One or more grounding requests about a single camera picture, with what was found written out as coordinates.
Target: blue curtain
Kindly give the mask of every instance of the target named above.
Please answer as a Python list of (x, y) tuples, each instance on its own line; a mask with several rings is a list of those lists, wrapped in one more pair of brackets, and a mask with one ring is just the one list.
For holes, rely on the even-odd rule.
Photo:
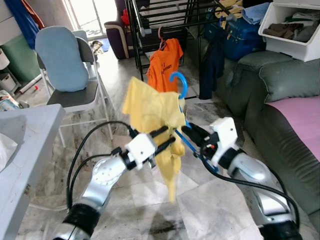
[(27, 12), (21, 0), (4, 0), (4, 2), (12, 12), (30, 48), (35, 49), (36, 35), (39, 32), (38, 25)]

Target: chair seat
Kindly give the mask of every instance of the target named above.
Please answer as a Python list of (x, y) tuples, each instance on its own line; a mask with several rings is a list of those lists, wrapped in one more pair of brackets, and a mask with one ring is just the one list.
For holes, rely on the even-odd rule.
[(55, 90), (47, 105), (60, 104), (64, 108), (87, 105), (95, 100), (97, 89), (98, 82), (89, 81), (86, 88), (80, 91), (62, 92)]

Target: purple armchair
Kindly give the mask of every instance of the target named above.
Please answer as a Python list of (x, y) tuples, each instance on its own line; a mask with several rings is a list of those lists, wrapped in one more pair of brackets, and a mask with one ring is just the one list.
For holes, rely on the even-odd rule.
[(126, 0), (114, 0), (117, 10), (115, 21), (107, 21), (104, 24), (106, 34), (110, 45), (117, 59), (128, 59), (135, 56), (133, 40), (129, 27), (121, 20), (124, 9), (126, 9)]

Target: white plastic bag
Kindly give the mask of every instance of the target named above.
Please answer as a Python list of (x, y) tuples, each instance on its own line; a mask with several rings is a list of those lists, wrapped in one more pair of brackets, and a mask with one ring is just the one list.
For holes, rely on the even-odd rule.
[(0, 133), (0, 172), (5, 168), (17, 145), (11, 138)]

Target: gray sofa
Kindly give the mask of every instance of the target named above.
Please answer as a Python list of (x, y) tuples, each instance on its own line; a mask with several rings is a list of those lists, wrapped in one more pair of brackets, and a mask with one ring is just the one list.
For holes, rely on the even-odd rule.
[(264, 51), (243, 57), (218, 79), (216, 94), (244, 125), (266, 163), (320, 231), (320, 162), (282, 113), (266, 103), (318, 96), (320, 61), (302, 62)]

